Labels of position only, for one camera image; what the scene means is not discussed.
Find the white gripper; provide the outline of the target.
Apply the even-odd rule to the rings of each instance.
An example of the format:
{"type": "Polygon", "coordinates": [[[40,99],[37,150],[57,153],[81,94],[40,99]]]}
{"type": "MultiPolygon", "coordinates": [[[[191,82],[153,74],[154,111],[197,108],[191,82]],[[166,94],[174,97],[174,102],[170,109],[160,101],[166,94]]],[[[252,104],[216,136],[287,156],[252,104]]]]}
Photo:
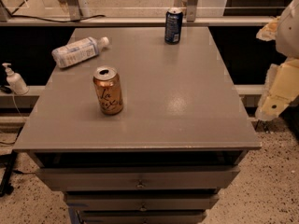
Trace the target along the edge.
{"type": "MultiPolygon", "coordinates": [[[[262,41],[276,39],[276,49],[286,57],[299,57],[299,0],[292,0],[281,16],[259,30],[262,41]]],[[[299,96],[299,60],[287,59],[281,65],[271,64],[255,117],[261,121],[277,118],[299,96]]]]}

